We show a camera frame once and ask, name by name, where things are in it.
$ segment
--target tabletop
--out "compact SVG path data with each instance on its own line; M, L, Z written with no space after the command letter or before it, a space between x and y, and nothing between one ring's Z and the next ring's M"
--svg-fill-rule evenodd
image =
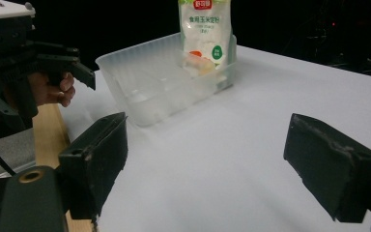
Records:
M236 80L149 127L128 115L128 160L105 202L101 232L366 232L334 221L283 158L293 113L371 149L371 76L237 47ZM71 141L120 112L100 71L61 108Z

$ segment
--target red logo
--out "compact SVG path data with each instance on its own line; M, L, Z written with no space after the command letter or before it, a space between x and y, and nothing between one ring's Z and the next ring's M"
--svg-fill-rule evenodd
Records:
M213 5L213 0L195 0L193 5L195 10L209 10Z

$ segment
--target plastic bin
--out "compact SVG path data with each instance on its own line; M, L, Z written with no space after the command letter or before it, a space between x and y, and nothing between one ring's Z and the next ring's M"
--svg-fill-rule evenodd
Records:
M233 84L237 39L230 65L194 76L185 60L203 58L181 51L180 33L102 55L96 59L119 110L145 127Z

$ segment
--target human hand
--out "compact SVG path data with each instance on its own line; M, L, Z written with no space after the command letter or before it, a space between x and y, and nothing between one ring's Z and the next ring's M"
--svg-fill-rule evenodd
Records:
M71 104L71 99L75 94L74 77L70 72L64 72L62 77L59 86L53 86L49 83L47 73L34 72L28 76L37 106L47 103L60 103L67 107Z

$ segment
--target clear plastic basket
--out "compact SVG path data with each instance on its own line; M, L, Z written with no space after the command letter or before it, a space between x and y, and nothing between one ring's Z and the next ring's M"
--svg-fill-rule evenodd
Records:
M150 126L233 84L237 39L230 65L194 76L184 61L203 58L181 51L180 33L96 59L119 110L138 126Z

